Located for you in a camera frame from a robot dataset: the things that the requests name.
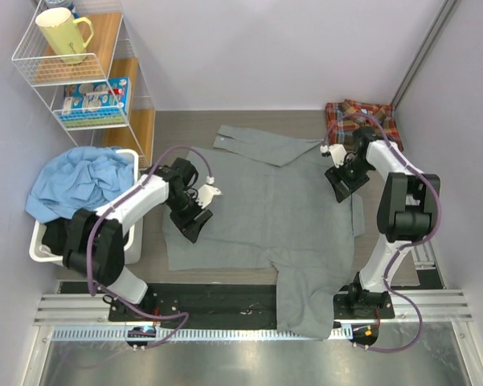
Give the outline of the grey long sleeve shirt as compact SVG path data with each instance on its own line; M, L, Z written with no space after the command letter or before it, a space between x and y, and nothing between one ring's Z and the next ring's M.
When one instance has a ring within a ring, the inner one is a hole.
M326 339L334 295L350 280L354 240L365 231L362 198L337 201L325 177L331 161L317 140L222 125L211 149L188 159L212 172L221 196L195 243L162 222L169 267L264 269L276 279L276 327Z

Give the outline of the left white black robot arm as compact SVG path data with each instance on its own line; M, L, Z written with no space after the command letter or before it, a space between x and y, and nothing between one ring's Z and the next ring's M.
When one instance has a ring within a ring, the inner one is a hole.
M194 189L192 183L197 178L194 165L177 158L171 166L154 166L112 202L94 211L76 211L68 226L63 266L86 277L92 289L99 286L110 296L126 301L127 311L136 320L149 319L156 295L146 281L126 267L125 237L149 211L165 205L180 233L189 242L196 242L212 217L208 206L222 194L211 176Z

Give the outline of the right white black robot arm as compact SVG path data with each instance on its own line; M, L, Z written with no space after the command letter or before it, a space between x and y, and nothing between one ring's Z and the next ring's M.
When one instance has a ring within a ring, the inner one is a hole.
M337 319L394 318L391 281L404 257L428 240L440 222L440 177L416 169L396 143L370 126L357 129L352 151L341 144L321 146L333 161L326 172L338 202L348 199L375 170L384 187L376 215L379 238L366 265L346 294L334 298Z

